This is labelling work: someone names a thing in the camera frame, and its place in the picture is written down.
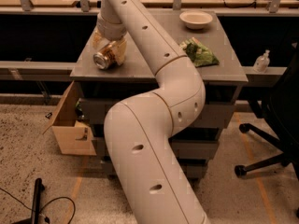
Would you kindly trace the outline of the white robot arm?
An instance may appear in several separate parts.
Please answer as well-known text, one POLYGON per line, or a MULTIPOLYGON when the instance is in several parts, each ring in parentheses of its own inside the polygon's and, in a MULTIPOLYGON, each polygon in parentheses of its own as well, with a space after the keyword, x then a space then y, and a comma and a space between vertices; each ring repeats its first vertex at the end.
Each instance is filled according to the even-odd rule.
POLYGON ((101 17, 123 25, 158 87, 113 105, 107 150, 138 224, 210 224, 169 145, 206 99, 203 79, 178 43, 139 0, 103 0, 101 17))

